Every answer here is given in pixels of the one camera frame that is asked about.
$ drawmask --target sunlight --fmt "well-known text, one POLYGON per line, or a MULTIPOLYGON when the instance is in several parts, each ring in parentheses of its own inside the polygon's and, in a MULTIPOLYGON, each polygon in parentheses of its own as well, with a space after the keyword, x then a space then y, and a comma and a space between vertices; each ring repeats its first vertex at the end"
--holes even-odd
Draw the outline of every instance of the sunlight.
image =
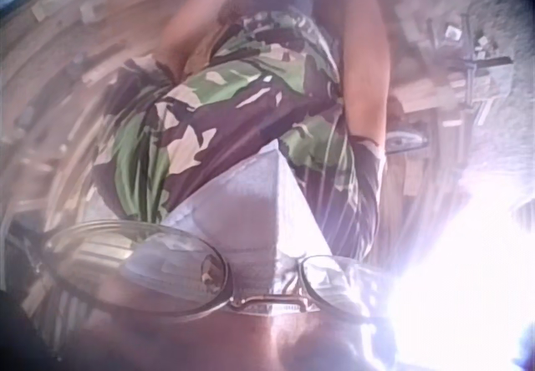
POLYGON ((535 320, 535 245, 500 207, 471 201, 390 303, 400 360, 434 369, 517 369, 535 320))

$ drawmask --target person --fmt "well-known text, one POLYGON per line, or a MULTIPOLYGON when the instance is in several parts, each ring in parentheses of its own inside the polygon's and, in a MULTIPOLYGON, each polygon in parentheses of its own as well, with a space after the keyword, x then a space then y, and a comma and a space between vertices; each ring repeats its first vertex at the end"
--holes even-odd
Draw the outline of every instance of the person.
MULTIPOLYGON (((189 53, 227 1, 187 0, 157 50, 119 70, 103 98, 92 177, 111 217, 202 235, 250 292, 273 292, 273 273, 266 277, 256 260, 243 259, 259 250, 254 244, 273 239, 277 249, 268 254, 276 256, 279 243, 294 238, 285 246, 297 253, 288 254, 291 263, 325 252, 360 261, 371 248, 385 162, 389 44, 377 0, 345 0, 338 8, 341 54, 306 9, 283 0, 251 3, 209 64, 186 77, 189 53)), ((156 286, 146 264, 154 250, 164 257, 159 250, 170 248, 146 244, 126 262, 128 282, 107 283, 100 297, 134 305, 143 300, 140 289, 167 289, 156 286)), ((69 358, 73 369, 372 369, 357 338, 361 326, 323 311, 286 310, 218 309, 190 323, 157 325, 94 315, 76 339, 83 350, 69 358)))

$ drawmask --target forearm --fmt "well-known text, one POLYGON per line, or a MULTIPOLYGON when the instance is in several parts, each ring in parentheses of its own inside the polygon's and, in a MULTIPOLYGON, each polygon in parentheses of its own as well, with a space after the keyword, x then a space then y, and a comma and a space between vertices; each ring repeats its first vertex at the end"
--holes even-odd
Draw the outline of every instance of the forearm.
POLYGON ((190 52, 217 20, 226 0, 187 0, 164 29, 156 59, 168 66, 178 81, 190 52))
POLYGON ((377 0, 346 0, 344 102, 352 135, 385 144, 390 48, 377 0))

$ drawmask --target eyeglasses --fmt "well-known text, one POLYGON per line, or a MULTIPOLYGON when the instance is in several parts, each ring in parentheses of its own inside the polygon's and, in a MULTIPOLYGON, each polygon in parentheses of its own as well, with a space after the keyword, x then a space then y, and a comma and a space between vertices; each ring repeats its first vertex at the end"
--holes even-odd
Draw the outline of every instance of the eyeglasses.
POLYGON ((40 259, 58 285, 93 308, 175 322, 202 318, 223 307, 241 312, 282 304, 297 306, 302 313, 324 310, 352 323, 375 323, 387 316, 392 287, 390 277, 353 259, 315 256, 296 265, 297 281, 290 293, 237 298, 232 264, 215 247, 184 231, 135 221, 98 221, 65 229, 43 244, 40 259), (160 257, 151 244, 165 244, 170 255, 160 257), (150 282, 158 281, 154 288, 159 292, 149 301, 122 302, 116 298, 118 289, 134 284, 121 276, 121 269, 141 251, 154 256, 146 271, 149 277, 158 274, 150 282))

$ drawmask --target face mask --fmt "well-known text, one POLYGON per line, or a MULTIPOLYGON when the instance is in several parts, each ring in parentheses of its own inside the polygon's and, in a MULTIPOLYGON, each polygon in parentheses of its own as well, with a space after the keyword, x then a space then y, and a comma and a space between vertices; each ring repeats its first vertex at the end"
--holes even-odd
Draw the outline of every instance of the face mask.
MULTIPOLYGON (((214 246, 231 265, 237 299, 291 292, 299 260, 331 255, 277 141, 208 182, 162 224, 214 246)), ((194 287, 199 285, 193 282, 198 278, 197 265, 188 267, 188 259, 178 256, 172 238, 153 236, 136 249, 121 272, 157 292, 206 300, 206 293, 194 287)), ((278 315, 299 309, 261 304, 244 312, 278 315)))

